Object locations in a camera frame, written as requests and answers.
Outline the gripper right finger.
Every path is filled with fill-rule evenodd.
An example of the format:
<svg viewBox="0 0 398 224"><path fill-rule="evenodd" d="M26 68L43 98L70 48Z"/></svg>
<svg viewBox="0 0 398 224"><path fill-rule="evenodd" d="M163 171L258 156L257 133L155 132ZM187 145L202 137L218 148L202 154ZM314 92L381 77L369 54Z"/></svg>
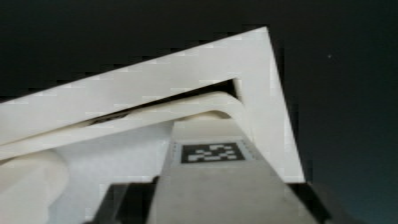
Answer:
<svg viewBox="0 0 398 224"><path fill-rule="evenodd" d="M333 194L310 182L289 184L319 224L351 224L351 217Z"/></svg>

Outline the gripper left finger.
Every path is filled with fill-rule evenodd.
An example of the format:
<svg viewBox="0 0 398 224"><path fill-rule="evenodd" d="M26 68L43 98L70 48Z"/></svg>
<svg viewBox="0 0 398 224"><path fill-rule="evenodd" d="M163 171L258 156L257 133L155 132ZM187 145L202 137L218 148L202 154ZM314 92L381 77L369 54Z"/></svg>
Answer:
<svg viewBox="0 0 398 224"><path fill-rule="evenodd" d="M115 183L97 215L86 224L147 224L159 178L152 182Z"/></svg>

